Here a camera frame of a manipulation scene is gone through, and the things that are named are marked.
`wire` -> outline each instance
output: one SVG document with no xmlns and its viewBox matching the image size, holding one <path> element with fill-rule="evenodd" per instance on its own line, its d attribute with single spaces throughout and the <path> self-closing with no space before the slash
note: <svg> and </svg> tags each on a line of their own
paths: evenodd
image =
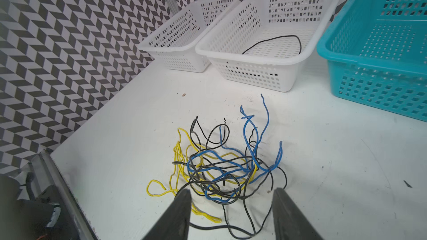
<svg viewBox="0 0 427 240">
<path fill-rule="evenodd" d="M 252 217 L 249 214 L 246 200 L 254 195 L 255 192 L 259 190 L 259 188 L 269 177 L 271 179 L 270 190 L 273 190 L 274 178 L 272 171 L 276 168 L 278 168 L 284 174 L 284 188 L 287 186 L 286 173 L 278 166 L 283 155 L 283 150 L 281 147 L 282 142 L 279 144 L 279 151 L 273 165 L 267 165 L 267 163 L 258 157 L 258 146 L 270 122 L 269 111 L 262 94 L 261 97 L 263 99 L 263 105 L 267 114 L 267 123 L 265 124 L 261 134 L 259 134 L 257 127 L 252 121 L 254 116 L 246 115 L 243 107 L 240 106 L 240 113 L 243 115 L 242 119 L 246 120 L 243 126 L 243 138 L 246 143 L 244 153 L 239 149 L 225 146 L 230 136 L 230 130 L 226 124 L 225 119 L 224 123 L 216 125 L 209 134 L 206 134 L 203 131 L 202 126 L 198 120 L 199 117 L 197 116 L 191 123 L 189 133 L 182 128 L 178 128 L 179 141 L 173 149 L 175 154 L 174 161 L 172 162 L 172 165 L 174 165 L 174 172 L 169 179 L 169 189 L 167 190 L 160 181 L 151 180 L 147 185 L 147 194 L 150 196 L 163 196 L 165 194 L 173 193 L 176 196 L 182 190 L 189 187 L 195 192 L 196 195 L 205 197 L 207 200 L 220 204 L 222 206 L 224 220 L 226 222 L 226 225 L 221 226 L 203 227 L 193 223 L 190 223 L 190 226 L 200 230 L 215 230 L 226 228 L 229 230 L 230 235 L 236 239 L 249 239 L 261 232 L 267 217 L 271 213 L 271 207 L 267 212 L 261 227 L 256 230 Z M 252 126 L 252 132 L 249 138 L 246 136 L 246 127 L 248 124 Z M 201 131 L 199 134 L 195 132 L 196 125 Z M 185 154 L 181 149 L 181 132 L 184 132 L 185 136 L 190 142 L 190 145 L 188 145 L 185 149 Z M 217 135 L 217 133 L 219 133 L 219 141 L 214 141 L 212 138 Z M 219 155 L 217 151 L 220 148 L 228 152 Z M 189 149 L 193 150 L 194 153 L 188 155 Z M 176 176 L 176 181 L 175 185 L 173 186 L 172 179 L 174 176 Z M 183 179 L 185 184 L 183 184 L 178 189 L 180 179 Z M 158 183 L 165 192 L 162 194 L 150 193 L 149 186 L 153 182 Z M 248 186 L 251 186 L 254 183 L 257 183 L 256 187 L 251 189 L 251 193 L 247 194 Z M 246 215 L 248 216 L 248 220 L 252 227 L 252 232 L 248 232 L 242 228 L 233 226 L 227 220 L 226 205 L 230 205 L 237 200 L 242 200 L 243 202 L 243 208 Z M 212 222 L 222 222 L 220 218 L 211 216 L 201 211 L 198 207 L 195 206 L 194 202 L 192 202 L 192 212 L 196 215 L 204 216 Z M 244 233 L 246 236 L 236 236 L 232 230 Z"/>
<path fill-rule="evenodd" d="M 298 53 L 298 54 L 301 54 L 301 51 L 302 51 L 302 44 L 301 44 L 301 40 L 300 40 L 300 39 L 299 39 L 299 37 L 298 37 L 298 36 L 296 36 L 296 35 L 282 35 L 282 36 L 277 36 L 277 37 L 273 37 L 273 38 L 270 38 L 270 39 L 266 39 L 266 40 L 259 41 L 258 43 L 255 43 L 253 46 L 251 46 L 251 47 L 250 47 L 250 48 L 248 48 L 247 50 L 243 51 L 243 53 L 242 53 L 242 54 L 246 53 L 246 51 L 248 51 L 249 49 L 251 49 L 251 48 L 252 48 L 252 47 L 254 47 L 255 45 L 258 45 L 258 44 L 260 44 L 260 43 L 262 43 L 262 42 L 271 41 L 271 40 L 275 40 L 275 39 L 283 38 L 283 37 L 296 37 L 296 39 L 298 39 L 298 42 L 299 42 L 299 53 Z"/>
</svg>

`white table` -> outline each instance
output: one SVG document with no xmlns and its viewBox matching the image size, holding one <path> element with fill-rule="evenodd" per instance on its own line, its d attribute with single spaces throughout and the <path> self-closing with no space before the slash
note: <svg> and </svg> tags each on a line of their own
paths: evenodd
<svg viewBox="0 0 427 240">
<path fill-rule="evenodd" d="M 228 146 L 243 149 L 239 107 L 263 127 L 260 93 L 271 117 L 260 158 L 273 162 L 283 141 L 286 191 L 325 240 L 425 239 L 427 123 L 334 97 L 326 61 L 317 54 L 287 93 L 225 80 L 213 66 L 198 74 L 154 62 L 52 158 L 100 240 L 139 240 L 173 200 L 172 194 L 150 197 L 145 190 L 150 179 L 168 183 L 177 127 L 189 130 L 198 115 L 210 130 L 225 117 Z M 283 177 L 274 176 L 275 186 L 282 186 Z M 266 181 L 247 200 L 257 222 L 270 206 L 269 186 Z M 163 190 L 153 184 L 151 191 Z M 200 209 L 222 217 L 220 205 L 193 198 Z M 250 231 L 240 200 L 228 215 L 231 224 Z M 215 225 L 193 214 L 191 221 Z M 226 229 L 213 234 L 190 228 L 189 239 L 201 237 L 231 238 Z M 270 217 L 254 239 L 274 237 Z"/>
</svg>

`plastic basket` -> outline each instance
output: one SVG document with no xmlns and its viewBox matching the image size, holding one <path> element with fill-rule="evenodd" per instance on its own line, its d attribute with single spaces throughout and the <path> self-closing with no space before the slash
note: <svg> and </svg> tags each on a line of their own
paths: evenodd
<svg viewBox="0 0 427 240">
<path fill-rule="evenodd" d="M 339 0 L 244 0 L 197 45 L 221 75 L 281 92 L 314 50 Z M 259 43 L 277 36 L 296 35 Z"/>
<path fill-rule="evenodd" d="M 426 3 L 349 0 L 317 46 L 332 93 L 427 121 Z"/>
<path fill-rule="evenodd" d="M 190 3 L 144 39 L 138 49 L 174 70 L 202 72 L 209 65 L 194 47 L 239 0 L 198 0 Z"/>
</svg>

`black cable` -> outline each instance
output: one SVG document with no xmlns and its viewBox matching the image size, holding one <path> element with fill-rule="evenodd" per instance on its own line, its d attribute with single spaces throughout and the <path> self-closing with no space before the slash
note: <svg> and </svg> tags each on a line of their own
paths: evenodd
<svg viewBox="0 0 427 240">
<path fill-rule="evenodd" d="M 252 47 L 254 47 L 255 45 L 258 45 L 259 43 L 266 42 L 266 41 L 270 41 L 270 40 L 275 40 L 275 39 L 282 38 L 282 37 L 296 37 L 296 38 L 298 39 L 298 42 L 299 42 L 299 53 L 298 53 L 298 54 L 301 54 L 301 51 L 302 51 L 302 44 L 301 44 L 301 40 L 300 40 L 300 39 L 299 39 L 299 37 L 298 37 L 298 36 L 296 36 L 296 35 L 282 35 L 282 36 L 277 36 L 277 37 L 273 37 L 273 38 L 270 38 L 270 39 L 265 39 L 265 40 L 259 41 L 258 43 L 255 43 L 253 46 L 251 46 L 251 47 L 250 47 L 250 48 L 248 48 L 247 50 L 243 51 L 243 53 L 242 53 L 242 54 L 246 53 L 246 51 L 248 51 L 249 49 L 251 49 L 251 48 L 252 48 Z"/>
<path fill-rule="evenodd" d="M 194 128 L 195 128 L 195 125 L 198 125 L 198 127 L 199 127 L 199 129 L 200 129 L 200 131 L 201 131 L 201 134 L 199 134 L 200 136 L 203 136 L 204 137 L 204 140 L 203 141 L 206 141 L 206 145 L 205 145 L 205 148 L 202 148 L 201 147 L 201 139 L 199 138 L 199 135 L 194 131 Z M 211 137 L 212 137 L 212 135 L 213 135 L 213 133 L 214 133 L 214 131 L 215 130 L 217 130 L 218 128 L 220 128 L 221 129 L 221 132 L 222 132 L 222 126 L 224 126 L 224 128 L 223 128 L 223 130 L 224 130 L 224 135 L 222 136 L 222 138 L 221 138 L 221 141 L 220 142 L 214 142 L 214 141 L 211 141 Z M 251 136 L 249 137 L 249 145 L 252 147 L 252 148 L 254 148 L 255 147 L 255 144 L 256 144 L 256 141 L 255 140 L 252 140 L 252 137 L 254 136 L 254 129 L 252 130 L 252 133 L 251 133 Z M 197 138 L 197 142 L 193 139 L 193 135 L 195 135 L 196 136 L 196 138 Z M 252 157 L 252 156 L 247 156 L 246 154 L 247 154 L 247 147 L 246 147 L 246 149 L 245 149 L 245 155 L 244 156 L 239 156 L 239 157 L 235 157 L 235 158 L 232 158 L 232 159 L 228 159 L 228 160 L 224 160 L 224 161 L 220 161 L 220 162 L 215 162 L 215 163 L 212 163 L 208 158 L 206 158 L 206 156 L 205 155 L 201 155 L 200 157 L 202 157 L 202 159 L 203 160 L 205 160 L 205 161 L 207 161 L 208 162 L 208 164 L 207 163 L 205 163 L 204 165 L 201 165 L 201 166 L 199 166 L 199 167 L 196 167 L 195 166 L 195 163 L 193 162 L 193 159 L 195 158 L 195 156 L 198 154 L 198 153 L 200 153 L 200 152 L 203 152 L 203 151 L 206 151 L 206 150 L 214 150 L 214 149 L 217 149 L 217 148 L 221 148 L 221 147 L 223 147 L 224 145 L 225 145 L 225 143 L 227 142 L 227 140 L 228 140 L 228 138 L 229 138 L 229 136 L 230 136 L 230 130 L 229 130 L 229 128 L 228 128 L 228 125 L 226 125 L 226 120 L 224 119 L 224 123 L 223 124 L 219 124 L 219 125 L 216 125 L 211 131 L 210 131 L 210 133 L 209 134 L 205 134 L 205 132 L 203 131 L 203 129 L 202 129 L 202 127 L 201 127 L 201 125 L 200 125 L 200 123 L 199 123 L 199 121 L 198 121 L 198 117 L 196 117 L 194 120 L 193 120 L 193 122 L 192 122 L 192 124 L 191 124 L 191 128 L 190 128 L 190 134 L 189 134 L 189 136 L 190 136 L 190 140 L 192 141 L 192 143 L 198 148 L 198 151 L 196 152 L 196 153 L 194 153 L 194 154 L 192 154 L 189 158 L 188 158 L 188 160 L 189 160 L 189 162 L 188 162 L 188 166 L 189 166 L 189 169 L 187 169 L 187 174 L 188 174 L 188 176 L 189 176 L 189 181 L 187 182 L 187 183 L 185 183 L 180 189 L 179 189 L 179 191 L 178 191 L 178 193 L 177 193 L 177 195 L 183 190 L 183 189 L 185 189 L 187 186 L 190 186 L 190 188 L 197 194 L 197 195 L 199 195 L 199 196 L 205 196 L 205 195 L 208 195 L 208 196 L 214 196 L 214 195 L 217 195 L 217 196 L 220 196 L 221 197 L 221 199 L 230 199 L 230 201 L 228 201 L 228 202 L 220 202 L 220 201 L 217 201 L 217 200 L 213 200 L 213 202 L 215 202 L 215 203 L 217 203 L 217 204 L 220 204 L 220 205 L 222 205 L 222 209 L 223 209 L 223 211 L 224 211 L 224 219 L 225 219 L 225 221 L 226 221 L 226 224 L 227 225 L 222 225 L 222 226 L 211 226 L 211 227 L 203 227 L 203 226 L 199 226 L 199 225 L 196 225 L 196 224 L 193 224 L 193 223 L 190 223 L 190 226 L 192 226 L 192 227 L 194 227 L 194 228 L 196 228 L 196 229 L 200 229 L 200 230 L 215 230 L 215 229 L 222 229 L 222 228 L 226 228 L 226 229 L 228 229 L 229 230 L 229 233 L 230 233 L 230 235 L 232 236 L 232 237 L 234 237 L 235 239 L 243 239 L 243 240 L 246 240 L 246 239 L 249 239 L 249 238 L 252 238 L 252 237 L 254 237 L 255 235 L 257 235 L 259 232 L 261 232 L 261 230 L 263 229 L 263 227 L 264 227 L 264 224 L 265 224 L 265 222 L 266 222 L 266 220 L 267 220 L 267 217 L 270 215 L 270 213 L 271 213 L 271 207 L 270 207 L 270 209 L 269 209 L 269 211 L 268 211 L 268 213 L 267 213 L 267 215 L 265 216 L 265 218 L 264 218 L 264 220 L 263 220 L 263 223 L 262 223 L 262 225 L 261 225 L 261 227 L 259 228 L 259 230 L 258 231 L 256 231 L 255 230 L 255 225 L 254 225 L 254 222 L 253 222 L 253 220 L 252 220 L 252 217 L 250 216 L 250 214 L 249 214 L 249 211 L 248 211 L 248 208 L 247 208 L 247 205 L 246 205 L 246 200 L 249 198 L 249 197 L 251 197 L 253 194 L 255 194 L 255 192 L 257 192 L 258 190 L 259 190 L 259 188 L 262 186 L 262 184 L 264 184 L 264 182 L 268 179 L 268 177 L 270 176 L 270 178 L 271 178 L 271 188 L 270 188 L 270 190 L 273 190 L 273 188 L 274 188 L 274 178 L 273 178 L 273 174 L 272 174 L 272 172 L 271 172 L 271 170 L 270 170 L 270 168 L 269 168 L 269 166 L 262 160 L 262 159 L 260 159 L 260 158 L 258 158 L 258 154 L 257 154 L 257 152 L 256 152 L 256 150 L 254 150 L 254 154 L 255 154 L 255 156 L 254 157 Z M 245 160 L 245 162 L 244 163 L 240 163 L 239 165 L 236 165 L 236 160 L 238 160 L 238 159 L 244 159 Z M 249 184 L 249 179 L 250 179 L 250 177 L 252 176 L 252 174 L 254 173 L 254 170 L 255 170 L 255 168 L 251 168 L 251 162 L 253 162 L 254 161 L 254 159 L 258 162 L 258 164 L 263 164 L 263 165 L 265 165 L 266 166 L 266 168 L 268 169 L 268 172 L 267 173 L 265 173 L 265 176 L 263 176 L 262 178 L 260 178 L 260 179 L 262 179 L 260 182 L 259 182 L 259 184 L 257 185 L 257 187 L 250 193 L 250 194 L 246 194 L 246 189 L 247 189 L 247 187 L 248 187 L 248 184 Z M 181 165 L 185 165 L 185 166 L 187 166 L 187 163 L 184 163 L 184 162 L 179 162 L 179 161 L 174 161 L 174 162 L 172 162 L 172 164 L 181 164 Z M 212 167 L 215 167 L 215 168 L 212 168 L 213 170 L 219 170 L 219 172 L 222 174 L 222 175 L 224 175 L 224 173 L 226 173 L 227 172 L 227 169 L 230 169 L 230 168 L 237 168 L 237 167 L 243 167 L 243 166 L 246 166 L 247 167 L 247 169 L 248 170 L 250 170 L 249 171 L 249 173 L 247 173 L 247 175 L 246 175 L 246 180 L 243 182 L 243 184 L 240 184 L 239 183 L 239 179 L 238 179 L 238 176 L 236 177 L 236 176 L 234 176 L 233 174 L 227 174 L 227 175 L 225 175 L 225 176 L 223 176 L 222 178 L 220 178 L 220 179 L 218 179 L 218 180 L 215 180 L 215 181 L 206 181 L 207 179 L 206 179 L 206 177 L 205 177 L 205 174 L 204 174 L 204 171 L 206 170 L 206 169 L 209 169 L 209 168 L 212 168 Z M 282 171 L 282 173 L 284 174 L 284 176 L 285 176 L 285 181 L 286 181 L 286 183 L 285 183 L 285 186 L 284 186 L 284 189 L 286 188 L 286 186 L 287 186 L 287 176 L 286 176 L 286 173 L 285 173 L 285 171 L 283 171 L 283 169 L 281 169 L 280 167 L 277 167 L 279 170 L 281 170 Z M 235 188 L 232 188 L 232 189 L 230 189 L 230 190 L 224 190 L 224 189 L 221 189 L 221 185 L 220 184 L 222 184 L 222 186 L 224 187 L 225 186 L 225 182 L 226 182 L 226 180 L 233 180 L 236 184 L 235 184 Z M 200 194 L 200 192 L 198 191 L 198 190 L 196 190 L 196 188 L 198 188 L 198 189 L 200 189 L 203 193 L 202 194 Z M 236 227 L 236 226 L 233 226 L 233 225 L 230 225 L 229 224 L 229 222 L 228 222 L 228 220 L 227 220 L 227 215 L 226 215 L 226 209 L 225 209 L 225 205 L 230 205 L 230 204 L 232 204 L 232 203 L 234 203 L 234 202 L 236 202 L 237 200 L 242 200 L 243 201 L 243 207 L 244 207 L 244 210 L 245 210 L 245 213 L 246 213 L 246 215 L 248 216 L 248 219 L 249 219 L 249 221 L 250 221 L 250 223 L 251 223 L 251 227 L 252 227 L 252 233 L 250 233 L 250 232 L 248 232 L 248 231 L 246 231 L 246 230 L 244 230 L 244 229 L 242 229 L 242 228 L 239 228 L 239 227 Z M 236 230 L 236 231 L 239 231 L 239 232 L 242 232 L 242 233 L 244 233 L 244 234 L 246 234 L 247 236 L 245 236 L 245 237 L 238 237 L 238 236 L 236 236 L 233 232 L 232 232 L 232 230 Z"/>
</svg>

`teal plastic basket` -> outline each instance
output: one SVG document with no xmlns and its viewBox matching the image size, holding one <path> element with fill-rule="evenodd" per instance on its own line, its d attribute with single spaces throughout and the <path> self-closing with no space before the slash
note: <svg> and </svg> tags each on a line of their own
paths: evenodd
<svg viewBox="0 0 427 240">
<path fill-rule="evenodd" d="M 427 0 L 348 0 L 317 45 L 332 93 L 427 121 Z"/>
</svg>

